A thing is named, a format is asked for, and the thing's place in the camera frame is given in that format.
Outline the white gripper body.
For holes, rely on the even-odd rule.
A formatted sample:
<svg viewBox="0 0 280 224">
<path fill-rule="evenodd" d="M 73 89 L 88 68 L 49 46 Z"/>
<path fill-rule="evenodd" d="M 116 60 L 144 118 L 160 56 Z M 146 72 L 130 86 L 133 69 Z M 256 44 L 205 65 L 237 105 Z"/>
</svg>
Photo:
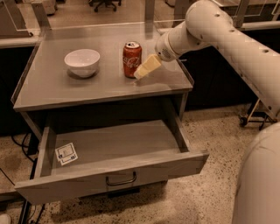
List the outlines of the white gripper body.
<svg viewBox="0 0 280 224">
<path fill-rule="evenodd" d="M 173 61 L 177 58 L 177 54 L 172 50 L 172 47 L 169 43 L 169 33 L 164 33 L 158 40 L 155 45 L 155 52 L 157 56 L 166 62 Z"/>
</svg>

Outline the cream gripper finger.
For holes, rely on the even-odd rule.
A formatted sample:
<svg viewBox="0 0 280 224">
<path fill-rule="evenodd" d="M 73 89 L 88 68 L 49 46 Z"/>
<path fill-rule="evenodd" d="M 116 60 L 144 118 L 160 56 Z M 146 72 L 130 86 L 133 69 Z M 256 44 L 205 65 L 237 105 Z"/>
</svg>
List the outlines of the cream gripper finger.
<svg viewBox="0 0 280 224">
<path fill-rule="evenodd" d="M 156 54 L 150 54 L 147 59 L 137 68 L 134 76 L 140 80 L 147 74 L 156 70 L 162 65 L 162 60 Z"/>
</svg>

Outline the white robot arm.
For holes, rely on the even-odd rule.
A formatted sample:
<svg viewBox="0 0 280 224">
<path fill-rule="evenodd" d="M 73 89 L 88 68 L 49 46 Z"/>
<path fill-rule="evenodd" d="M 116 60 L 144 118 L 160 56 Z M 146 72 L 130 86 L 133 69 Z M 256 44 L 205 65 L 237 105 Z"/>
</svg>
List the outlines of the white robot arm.
<svg viewBox="0 0 280 224">
<path fill-rule="evenodd" d="M 211 0 L 198 0 L 185 21 L 163 34 L 137 68 L 137 79 L 190 51 L 215 47 L 274 117 L 280 111 L 280 55 L 238 31 Z M 280 122 L 263 129 L 245 152 L 234 197 L 232 224 L 280 224 Z"/>
</svg>

